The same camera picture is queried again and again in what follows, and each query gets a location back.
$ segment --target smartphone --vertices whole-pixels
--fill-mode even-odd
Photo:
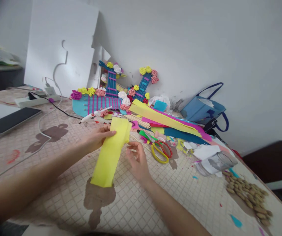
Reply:
[[[12,114],[9,114],[0,119],[0,135],[9,132],[21,123],[39,115],[41,110],[34,108],[22,108]]]

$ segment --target bamboo skewer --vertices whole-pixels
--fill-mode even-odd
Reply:
[[[139,125],[143,126],[144,128],[151,129],[150,123],[142,121],[142,118],[135,116],[135,115],[124,115],[124,118],[127,118],[129,121],[137,121]]]

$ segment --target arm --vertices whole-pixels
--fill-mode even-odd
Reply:
[[[152,198],[173,235],[210,235],[199,221],[152,179],[142,144],[129,142],[129,145],[126,156],[132,173]]]
[[[51,185],[59,175],[82,157],[100,148],[106,137],[116,132],[110,125],[95,130],[85,141],[70,145],[54,158],[0,182],[0,223],[18,214],[29,202]]]

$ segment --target pink paper flower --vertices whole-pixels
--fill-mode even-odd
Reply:
[[[132,97],[134,97],[134,95],[135,95],[135,90],[131,88],[131,89],[129,90],[129,95],[132,96]]]
[[[107,114],[108,114],[108,110],[102,111],[102,112],[100,113],[100,117],[104,117],[104,116],[107,115]]]
[[[152,70],[152,76],[157,76],[157,71],[156,70]]]
[[[96,92],[95,92],[95,94],[97,95],[97,96],[101,96],[101,97],[105,97],[106,96],[106,91],[105,90],[103,90],[102,88],[99,88],[99,89],[96,89]]]
[[[126,110],[126,109],[127,109],[127,106],[124,105],[124,104],[121,104],[121,105],[120,105],[120,109],[121,109],[121,110]]]
[[[80,100],[82,97],[82,94],[76,90],[72,90],[72,93],[71,93],[71,99],[74,99],[74,100]]]
[[[152,76],[151,78],[152,78],[152,84],[156,84],[159,81],[159,79],[156,76]]]

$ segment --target white paper flower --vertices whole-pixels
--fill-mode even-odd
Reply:
[[[117,74],[120,74],[120,73],[121,73],[121,68],[116,64],[116,65],[114,65],[114,71],[115,71]]]
[[[124,92],[124,91],[121,91],[118,93],[118,97],[121,98],[121,99],[125,99],[128,95]]]
[[[122,100],[122,104],[124,104],[124,105],[126,105],[127,107],[128,106],[130,106],[130,99],[128,99],[127,97],[126,98],[124,98],[123,100]]]
[[[107,83],[107,77],[108,76],[106,74],[102,74],[100,79],[102,82]]]

